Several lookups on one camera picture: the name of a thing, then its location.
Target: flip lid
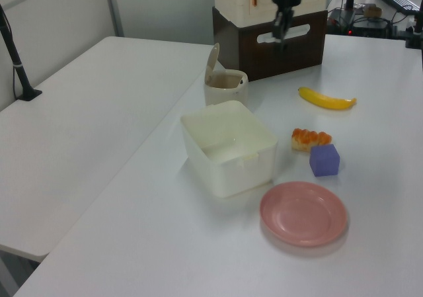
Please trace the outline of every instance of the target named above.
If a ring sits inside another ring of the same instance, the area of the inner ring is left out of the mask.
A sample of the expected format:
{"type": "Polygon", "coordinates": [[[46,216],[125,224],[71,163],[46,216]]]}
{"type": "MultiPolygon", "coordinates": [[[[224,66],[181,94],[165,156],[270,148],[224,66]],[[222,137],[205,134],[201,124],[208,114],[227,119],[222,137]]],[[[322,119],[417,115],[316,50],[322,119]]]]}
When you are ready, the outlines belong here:
{"type": "Polygon", "coordinates": [[[206,73],[204,74],[204,83],[210,84],[212,80],[213,70],[219,57],[219,44],[215,44],[213,49],[211,49],[209,60],[207,60],[206,73]]]}

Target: wooden box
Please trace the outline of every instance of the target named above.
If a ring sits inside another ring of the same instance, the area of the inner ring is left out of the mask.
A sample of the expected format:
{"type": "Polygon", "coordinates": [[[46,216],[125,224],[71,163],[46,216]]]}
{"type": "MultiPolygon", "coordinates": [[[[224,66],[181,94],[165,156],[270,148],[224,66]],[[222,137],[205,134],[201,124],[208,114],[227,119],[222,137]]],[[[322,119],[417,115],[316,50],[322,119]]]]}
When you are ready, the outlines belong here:
{"type": "Polygon", "coordinates": [[[294,17],[292,28],[309,25],[309,31],[285,40],[284,51],[275,42],[257,42],[258,36],[272,31],[271,22],[238,28],[215,7],[212,12],[214,41],[220,44],[219,62],[226,69],[245,72],[249,81],[322,63],[327,11],[294,17]]]}

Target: plastic bin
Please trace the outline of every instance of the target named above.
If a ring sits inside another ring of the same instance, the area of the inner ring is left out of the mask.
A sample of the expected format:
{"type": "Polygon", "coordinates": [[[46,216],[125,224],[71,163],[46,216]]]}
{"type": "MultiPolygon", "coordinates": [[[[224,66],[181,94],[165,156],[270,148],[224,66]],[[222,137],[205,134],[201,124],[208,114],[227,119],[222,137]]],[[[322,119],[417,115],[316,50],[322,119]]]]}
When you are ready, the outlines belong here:
{"type": "Polygon", "coordinates": [[[278,139],[242,103],[181,117],[186,151],[205,186],[225,198],[272,179],[278,139]]]}

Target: bread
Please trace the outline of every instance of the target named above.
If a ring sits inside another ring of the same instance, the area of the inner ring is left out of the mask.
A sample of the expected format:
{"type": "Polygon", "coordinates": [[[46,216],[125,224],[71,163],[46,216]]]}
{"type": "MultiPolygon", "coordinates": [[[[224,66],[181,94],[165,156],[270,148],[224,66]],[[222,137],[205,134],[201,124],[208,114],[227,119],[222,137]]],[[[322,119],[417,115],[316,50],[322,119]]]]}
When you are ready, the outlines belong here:
{"type": "Polygon", "coordinates": [[[325,132],[310,132],[296,128],[292,132],[291,146],[293,149],[310,152],[313,146],[327,145],[332,142],[332,136],[325,132]]]}

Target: yellow banana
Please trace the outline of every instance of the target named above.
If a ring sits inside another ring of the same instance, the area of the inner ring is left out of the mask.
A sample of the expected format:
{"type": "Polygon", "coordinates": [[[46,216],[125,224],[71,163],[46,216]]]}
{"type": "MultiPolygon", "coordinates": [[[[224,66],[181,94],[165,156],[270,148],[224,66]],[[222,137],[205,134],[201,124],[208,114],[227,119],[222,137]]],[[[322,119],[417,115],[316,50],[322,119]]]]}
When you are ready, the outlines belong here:
{"type": "Polygon", "coordinates": [[[299,96],[313,103],[314,105],[331,108],[332,110],[344,110],[345,108],[349,108],[353,106],[357,99],[336,99],[334,97],[327,97],[326,95],[320,94],[308,87],[300,87],[298,89],[299,96]]]}

